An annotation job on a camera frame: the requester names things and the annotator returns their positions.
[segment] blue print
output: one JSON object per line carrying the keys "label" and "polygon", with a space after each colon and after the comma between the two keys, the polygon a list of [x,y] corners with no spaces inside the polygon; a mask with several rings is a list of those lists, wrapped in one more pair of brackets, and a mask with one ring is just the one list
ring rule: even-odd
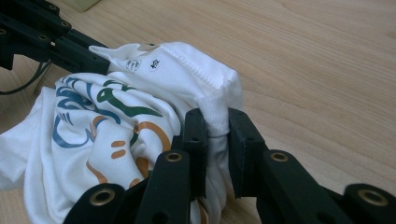
{"label": "blue print", "polygon": [[92,134],[90,131],[85,129],[85,133],[87,134],[87,138],[85,139],[84,142],[79,143],[79,144],[70,144],[64,141],[64,139],[61,137],[61,135],[58,133],[58,126],[59,122],[61,121],[61,118],[59,116],[56,116],[55,118],[55,124],[52,132],[52,139],[55,141],[56,144],[60,147],[64,148],[72,148],[72,147],[83,147],[85,144],[88,143],[88,141],[91,139],[92,140]]}

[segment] wooden surface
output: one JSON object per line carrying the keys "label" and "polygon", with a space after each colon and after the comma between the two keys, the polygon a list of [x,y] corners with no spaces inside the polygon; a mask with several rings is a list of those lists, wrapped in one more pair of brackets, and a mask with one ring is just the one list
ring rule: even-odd
{"label": "wooden surface", "polygon": [[[396,2],[393,0],[56,1],[74,28],[111,48],[183,41],[240,72],[245,110],[269,148],[319,184],[365,182],[396,195]],[[37,63],[0,69],[0,91]],[[45,86],[67,72],[52,66]],[[29,112],[35,86],[0,97],[0,133]],[[254,200],[230,198],[221,223],[259,223]],[[20,190],[0,193],[0,223],[28,223]]]}

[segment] white cloth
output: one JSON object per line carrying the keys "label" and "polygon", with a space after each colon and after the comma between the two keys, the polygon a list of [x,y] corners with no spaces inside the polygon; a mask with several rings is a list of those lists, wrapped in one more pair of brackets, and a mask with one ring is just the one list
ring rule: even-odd
{"label": "white cloth", "polygon": [[20,186],[24,175],[32,222],[62,223],[98,183],[128,189],[147,177],[185,113],[199,107],[209,134],[207,198],[191,204],[191,222],[208,213],[208,223],[219,223],[231,186],[227,107],[242,107],[237,73],[184,43],[90,50],[110,60],[109,74],[43,88],[29,116],[0,135],[0,188]]}

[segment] brass screw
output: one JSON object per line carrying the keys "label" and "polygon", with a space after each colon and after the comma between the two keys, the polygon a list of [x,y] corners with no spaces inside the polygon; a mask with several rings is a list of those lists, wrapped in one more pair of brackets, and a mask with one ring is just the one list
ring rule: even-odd
{"label": "brass screw", "polygon": [[116,197],[113,189],[99,189],[90,198],[90,203],[94,206],[102,206],[110,203]]}
{"label": "brass screw", "polygon": [[370,203],[375,206],[385,207],[389,204],[387,198],[385,198],[382,194],[370,190],[370,189],[360,189],[358,191],[359,197],[361,197],[365,202]]}
{"label": "brass screw", "polygon": [[179,153],[169,153],[165,156],[165,159],[167,161],[181,161],[181,159],[183,159],[183,156]]}
{"label": "brass screw", "polygon": [[274,152],[271,154],[271,159],[274,161],[288,161],[289,157],[281,152]]}

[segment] orange print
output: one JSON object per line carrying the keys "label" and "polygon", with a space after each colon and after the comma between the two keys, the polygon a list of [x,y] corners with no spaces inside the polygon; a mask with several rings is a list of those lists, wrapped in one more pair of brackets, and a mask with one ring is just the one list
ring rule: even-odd
{"label": "orange print", "polygon": [[111,144],[112,147],[123,147],[125,146],[125,141],[115,141]]}
{"label": "orange print", "polygon": [[87,161],[87,163],[85,163],[88,167],[88,169],[96,176],[96,178],[98,178],[99,184],[103,184],[103,183],[108,183],[107,178],[102,175],[102,173],[100,173],[98,170],[94,169],[91,165],[90,162]]}
{"label": "orange print", "polygon": [[113,152],[111,154],[111,159],[113,159],[113,160],[118,159],[120,157],[125,156],[125,154],[126,154],[125,149],[122,149],[122,150],[119,150],[119,151],[115,151],[115,152]]}
{"label": "orange print", "polygon": [[147,178],[149,177],[149,161],[146,158],[139,157],[136,159],[136,166],[137,169],[139,169],[140,174],[142,174],[143,177]]}
{"label": "orange print", "polygon": [[139,178],[135,178],[131,184],[129,184],[129,188],[135,186],[136,184],[140,183],[140,179]]}
{"label": "orange print", "polygon": [[139,132],[142,129],[150,129],[158,135],[158,137],[161,140],[161,143],[163,144],[163,152],[171,149],[171,143],[168,139],[168,136],[166,136],[166,133],[158,125],[149,121],[144,121],[139,123],[138,126]]}

